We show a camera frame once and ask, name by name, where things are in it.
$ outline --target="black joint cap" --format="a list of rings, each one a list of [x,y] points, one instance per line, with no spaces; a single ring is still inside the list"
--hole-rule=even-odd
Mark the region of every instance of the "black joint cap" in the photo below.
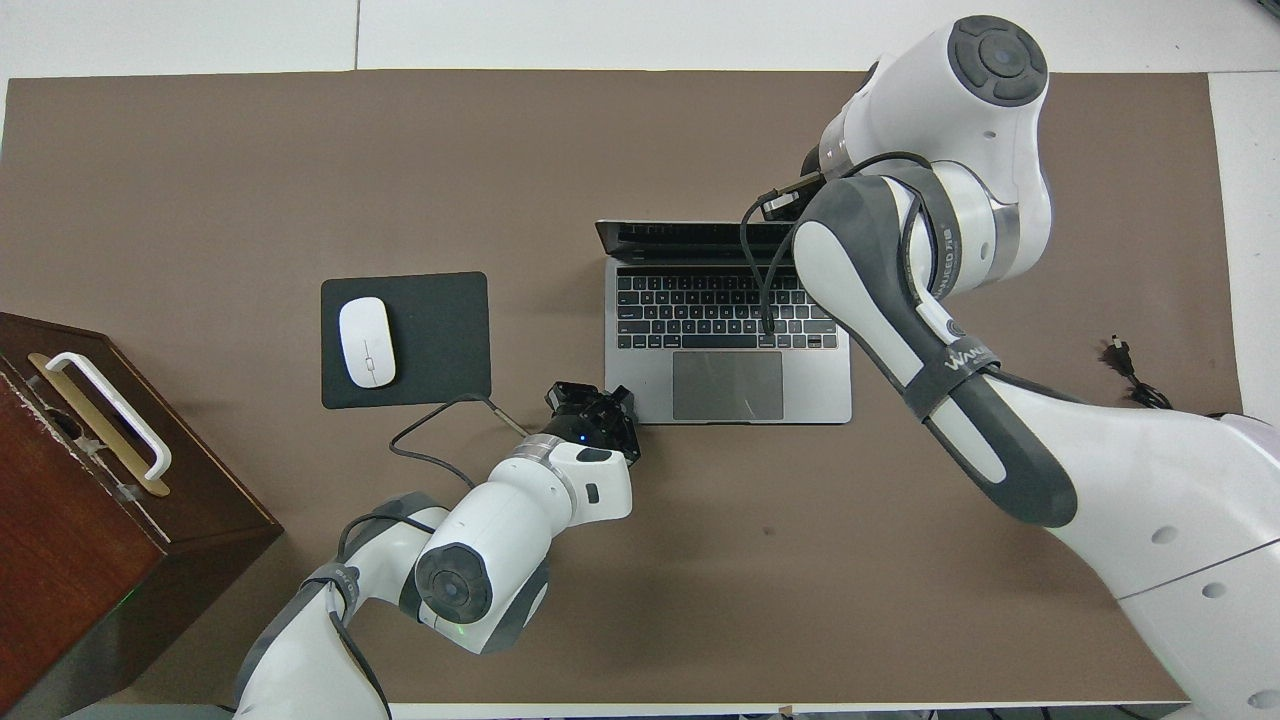
[[[947,58],[960,85],[992,105],[1027,105],[1048,85],[1048,64],[1039,45],[1002,18],[973,15],[957,20],[947,41]]]

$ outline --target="round joint cap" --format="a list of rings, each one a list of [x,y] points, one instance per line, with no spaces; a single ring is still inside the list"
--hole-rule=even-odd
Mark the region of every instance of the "round joint cap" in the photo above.
[[[431,548],[417,559],[413,582],[422,602],[449,623],[480,620],[493,603],[484,559],[460,543]]]
[[[1048,85],[1048,65],[1039,45],[1002,18],[972,15],[957,20],[947,40],[947,59],[960,85],[992,105],[1025,105]]]

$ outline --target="black cable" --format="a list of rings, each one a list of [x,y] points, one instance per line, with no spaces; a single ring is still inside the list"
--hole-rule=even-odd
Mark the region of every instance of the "black cable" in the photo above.
[[[488,397],[485,397],[483,395],[476,395],[476,393],[470,393],[468,392],[468,393],[460,395],[460,396],[454,397],[453,400],[445,402],[444,405],[436,407],[435,410],[431,410],[424,418],[419,419],[412,425],[410,425],[410,427],[404,428],[403,430],[401,430],[399,433],[397,433],[396,437],[393,437],[392,441],[389,443],[387,443],[387,448],[390,450],[392,452],[394,452],[396,455],[402,456],[402,457],[412,457],[415,460],[425,460],[425,461],[428,461],[428,462],[430,462],[433,465],[438,465],[440,468],[444,468],[445,470],[448,470],[448,471],[453,473],[454,475],[457,475],[458,479],[461,479],[467,486],[468,489],[475,489],[476,484],[474,482],[471,482],[471,478],[468,478],[467,474],[463,473],[462,470],[458,470],[457,468],[454,468],[451,462],[440,460],[439,457],[435,457],[433,455],[426,455],[425,452],[413,452],[413,451],[410,451],[410,450],[403,450],[403,448],[396,447],[396,443],[399,442],[401,439],[403,439],[404,436],[407,436],[411,432],[416,430],[417,428],[422,427],[422,424],[426,423],[428,420],[430,420],[431,418],[435,418],[440,413],[444,413],[445,410],[448,410],[449,407],[453,407],[454,405],[457,405],[458,402],[462,402],[463,400],[479,400],[480,402],[484,402],[485,405],[488,405],[489,410],[492,410],[495,415],[498,415],[499,418],[502,418],[504,423],[508,423],[508,424],[513,423],[512,420],[509,420],[509,415],[507,415],[506,413],[503,413],[502,409],[498,407],[497,405],[494,405],[492,400],[489,400]]]
[[[378,676],[374,675],[374,669],[369,666],[369,661],[365,660],[365,653],[360,652],[356,647],[356,641],[351,639],[351,634],[347,633],[347,628],[342,624],[342,619],[333,610],[329,611],[329,623],[333,624],[334,632],[338,633],[338,638],[342,639],[343,647],[347,648],[347,653],[351,659],[356,661],[360,666],[360,671],[365,674],[365,679],[378,693],[378,698],[383,701],[383,711],[387,712],[387,719],[392,717],[392,706],[387,703],[387,693],[383,692],[383,685],[378,682]]]
[[[361,523],[367,523],[369,520],[396,520],[397,523],[403,523],[413,529],[422,530],[426,534],[435,533],[435,528],[424,525],[422,523],[419,523],[417,520],[407,518],[404,515],[394,515],[392,512],[366,512],[360,518],[356,518],[355,520],[347,523],[347,527],[342,529],[342,534],[338,536],[338,556],[337,556],[338,562],[346,562],[348,560],[347,539],[351,536],[351,530],[353,530],[356,525],[360,525]]]
[[[1116,705],[1115,708],[1119,710],[1120,712],[1124,712],[1129,717],[1133,717],[1134,720],[1152,720],[1151,717],[1147,717],[1146,715],[1138,715],[1137,712],[1129,710],[1128,707],[1125,707],[1123,705]]]
[[[1165,393],[1138,379],[1138,374],[1133,369],[1133,357],[1129,355],[1129,343],[1120,340],[1119,336],[1111,336],[1111,342],[1102,348],[1102,361],[1129,380],[1129,384],[1133,386],[1129,389],[1129,397],[1134,402],[1156,410],[1174,409]]]
[[[846,172],[841,178],[849,178],[856,176],[858,173],[865,170],[867,168],[883,163],[886,160],[906,160],[909,163],[915,163],[922,168],[932,168],[933,165],[920,155],[915,152],[881,152],[879,155],[873,155],[861,163],[854,165],[849,172]],[[755,278],[755,287],[760,292],[760,328],[768,333],[773,334],[773,313],[769,310],[769,291],[773,288],[773,275],[777,272],[778,264],[782,261],[782,256],[786,255],[787,250],[791,249],[791,243],[795,241],[796,225],[791,227],[782,243],[778,245],[777,251],[773,254],[773,259],[769,261],[768,273],[760,277],[760,265],[755,261],[755,255],[751,252],[751,246],[746,241],[746,225],[750,222],[751,215],[755,214],[765,202],[771,202],[782,197],[782,192],[778,190],[771,190],[764,195],[755,199],[755,202],[746,209],[742,215],[742,222],[739,223],[737,238],[742,246],[742,255],[746,256],[746,263],[751,268],[751,275]],[[914,223],[914,219],[909,218],[909,222]]]

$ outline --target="gray band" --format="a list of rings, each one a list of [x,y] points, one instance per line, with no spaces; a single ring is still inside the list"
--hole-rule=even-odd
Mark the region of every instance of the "gray band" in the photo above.
[[[351,619],[351,614],[356,610],[356,600],[360,598],[358,579],[358,569],[340,562],[325,562],[316,568],[315,573],[307,575],[307,579],[302,580],[302,585],[307,583],[333,583],[338,588],[338,592],[342,593],[342,623],[346,625],[347,620]]]
[[[922,423],[942,405],[951,391],[987,365],[998,365],[996,356],[984,342],[965,336],[946,346],[942,352],[906,383],[902,401]]]
[[[929,225],[929,240],[933,247],[933,275],[929,278],[929,293],[942,300],[956,286],[960,278],[960,219],[956,218],[951,197],[942,181],[928,168],[902,168],[884,173],[909,187],[920,196],[924,220]]]

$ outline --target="white handle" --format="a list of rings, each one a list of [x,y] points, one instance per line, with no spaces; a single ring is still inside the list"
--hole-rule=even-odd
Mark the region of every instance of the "white handle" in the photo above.
[[[84,357],[78,352],[60,352],[45,365],[45,369],[56,373],[65,368],[68,363],[74,364],[82,373],[84,373],[84,377],[93,383],[93,387],[102,393],[102,397],[105,397],[108,402],[110,402],[116,411],[120,413],[124,421],[128,423],[129,427],[132,427],[133,430],[142,437],[143,442],[146,442],[147,446],[156,454],[156,461],[152,462],[151,469],[146,471],[146,479],[155,480],[164,474],[164,471],[169,469],[169,462],[173,460],[173,454],[169,452],[169,446],[165,445],[164,441],[160,439],[160,436],[151,429],[151,425],[148,425],[147,421],[138,415],[138,411],[134,410],[127,400],[120,397],[120,393],[115,391],[110,380],[108,380],[102,373],[93,366],[93,363],[88,357]]]

